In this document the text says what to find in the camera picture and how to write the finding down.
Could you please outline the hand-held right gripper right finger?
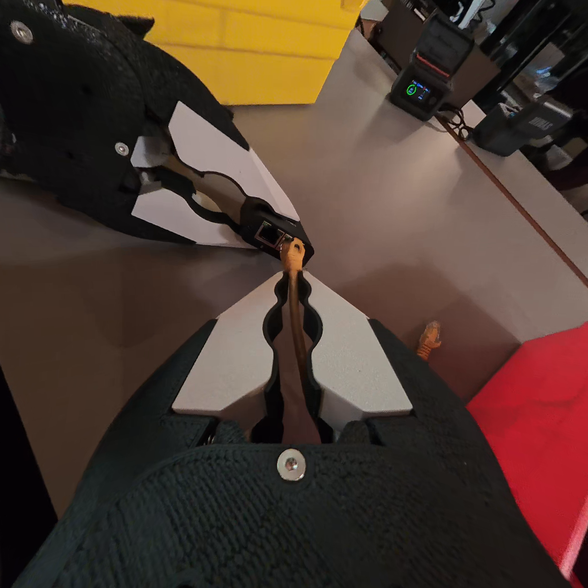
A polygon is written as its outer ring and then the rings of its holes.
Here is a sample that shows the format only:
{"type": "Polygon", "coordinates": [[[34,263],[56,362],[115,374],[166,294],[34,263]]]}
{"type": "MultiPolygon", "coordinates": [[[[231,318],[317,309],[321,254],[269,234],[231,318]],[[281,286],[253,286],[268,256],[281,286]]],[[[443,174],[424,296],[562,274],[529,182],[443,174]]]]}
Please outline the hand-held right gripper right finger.
{"type": "Polygon", "coordinates": [[[298,292],[311,417],[342,430],[353,421],[408,415],[413,405],[370,319],[308,271],[298,292]]]}

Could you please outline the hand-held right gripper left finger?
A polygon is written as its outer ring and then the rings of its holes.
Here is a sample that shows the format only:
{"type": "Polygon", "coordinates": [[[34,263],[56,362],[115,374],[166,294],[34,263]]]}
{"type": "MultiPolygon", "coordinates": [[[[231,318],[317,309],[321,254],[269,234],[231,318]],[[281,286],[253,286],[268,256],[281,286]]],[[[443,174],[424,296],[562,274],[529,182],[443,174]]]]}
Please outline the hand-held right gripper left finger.
{"type": "Polygon", "coordinates": [[[235,421],[246,430],[264,417],[282,421],[273,341],[287,288],[278,271],[217,317],[173,401],[175,413],[235,421]]]}

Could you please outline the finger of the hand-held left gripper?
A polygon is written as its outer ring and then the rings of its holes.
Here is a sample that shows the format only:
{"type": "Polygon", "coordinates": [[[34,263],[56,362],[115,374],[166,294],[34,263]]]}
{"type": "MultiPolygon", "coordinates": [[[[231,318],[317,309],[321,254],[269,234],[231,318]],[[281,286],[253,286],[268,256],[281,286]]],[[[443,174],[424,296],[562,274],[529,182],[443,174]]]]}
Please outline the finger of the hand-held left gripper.
{"type": "Polygon", "coordinates": [[[132,215],[198,245],[253,249],[238,224],[187,177],[176,172],[141,172],[132,215]]]}
{"type": "Polygon", "coordinates": [[[141,172],[176,172],[190,179],[235,222],[246,197],[300,221],[283,188],[255,151],[234,141],[179,101],[166,128],[144,130],[130,161],[141,172]]]}

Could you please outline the black ethernet port adapter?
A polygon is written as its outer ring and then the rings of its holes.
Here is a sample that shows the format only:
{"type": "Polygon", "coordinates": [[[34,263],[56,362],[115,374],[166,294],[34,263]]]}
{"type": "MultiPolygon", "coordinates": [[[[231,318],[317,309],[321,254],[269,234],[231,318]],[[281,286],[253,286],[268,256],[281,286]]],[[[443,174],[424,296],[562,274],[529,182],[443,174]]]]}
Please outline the black ethernet port adapter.
{"type": "Polygon", "coordinates": [[[246,197],[240,208],[239,235],[249,245],[275,259],[281,257],[281,245],[298,238],[304,245],[303,266],[315,250],[300,221],[278,214],[264,200],[246,197]]]}

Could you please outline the yellow plastic bin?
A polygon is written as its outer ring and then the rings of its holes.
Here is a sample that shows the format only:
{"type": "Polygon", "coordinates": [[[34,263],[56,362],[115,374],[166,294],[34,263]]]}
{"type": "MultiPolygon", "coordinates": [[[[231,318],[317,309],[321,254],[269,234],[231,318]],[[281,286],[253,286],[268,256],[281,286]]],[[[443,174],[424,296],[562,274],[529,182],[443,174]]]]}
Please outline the yellow plastic bin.
{"type": "Polygon", "coordinates": [[[313,104],[367,1],[65,1],[152,18],[146,40],[229,106],[313,104]]]}

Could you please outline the red plastic bin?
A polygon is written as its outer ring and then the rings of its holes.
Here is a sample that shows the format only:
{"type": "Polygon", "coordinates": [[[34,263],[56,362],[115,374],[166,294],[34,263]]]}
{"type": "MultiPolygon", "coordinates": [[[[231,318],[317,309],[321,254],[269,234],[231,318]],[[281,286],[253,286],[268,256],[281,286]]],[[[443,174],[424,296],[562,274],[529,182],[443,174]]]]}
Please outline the red plastic bin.
{"type": "Polygon", "coordinates": [[[522,344],[467,408],[540,543],[587,587],[587,323],[522,344]]]}

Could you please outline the black charger with display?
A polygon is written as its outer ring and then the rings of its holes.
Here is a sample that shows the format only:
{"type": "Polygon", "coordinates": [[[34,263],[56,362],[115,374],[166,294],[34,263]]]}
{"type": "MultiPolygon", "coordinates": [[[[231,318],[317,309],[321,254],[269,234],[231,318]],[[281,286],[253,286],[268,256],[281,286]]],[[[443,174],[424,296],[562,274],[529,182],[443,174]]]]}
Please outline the black charger with display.
{"type": "Polygon", "coordinates": [[[474,47],[473,38],[434,12],[389,94],[394,106],[422,122],[436,115],[454,90],[454,78],[474,47]]]}

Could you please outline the black power brick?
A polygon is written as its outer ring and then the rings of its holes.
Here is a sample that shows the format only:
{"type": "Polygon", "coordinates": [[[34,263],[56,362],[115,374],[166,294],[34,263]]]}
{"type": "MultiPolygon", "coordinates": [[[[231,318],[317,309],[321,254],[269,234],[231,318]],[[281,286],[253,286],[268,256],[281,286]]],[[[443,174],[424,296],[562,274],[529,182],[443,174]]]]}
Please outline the black power brick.
{"type": "Polygon", "coordinates": [[[485,151],[507,157],[531,140],[542,140],[567,124],[574,112],[549,96],[515,110],[498,104],[471,131],[470,138],[485,151]]]}

